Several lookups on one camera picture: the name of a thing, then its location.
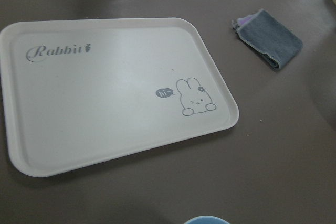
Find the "light blue plastic cup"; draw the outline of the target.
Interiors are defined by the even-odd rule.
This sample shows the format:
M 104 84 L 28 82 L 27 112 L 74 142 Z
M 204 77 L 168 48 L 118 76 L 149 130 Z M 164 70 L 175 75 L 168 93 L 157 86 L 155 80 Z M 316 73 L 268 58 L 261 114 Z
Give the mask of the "light blue plastic cup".
M 215 216 L 197 216 L 187 220 L 184 224 L 229 224 L 229 222 Z

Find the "cream rabbit serving tray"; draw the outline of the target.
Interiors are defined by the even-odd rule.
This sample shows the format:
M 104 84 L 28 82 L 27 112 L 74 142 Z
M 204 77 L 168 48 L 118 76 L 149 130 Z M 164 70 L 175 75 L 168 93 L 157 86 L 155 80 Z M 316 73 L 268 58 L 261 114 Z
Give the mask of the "cream rabbit serving tray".
M 1 31 L 8 154 L 47 177 L 233 127 L 238 106 L 180 18 L 19 22 Z

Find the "folded grey cloth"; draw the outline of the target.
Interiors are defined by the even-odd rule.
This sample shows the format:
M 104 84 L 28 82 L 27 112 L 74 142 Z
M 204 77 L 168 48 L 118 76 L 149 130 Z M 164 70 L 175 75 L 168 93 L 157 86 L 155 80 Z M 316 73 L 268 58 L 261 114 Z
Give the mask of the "folded grey cloth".
M 232 28 L 275 70 L 286 66 L 303 48 L 302 40 L 264 9 L 233 20 Z

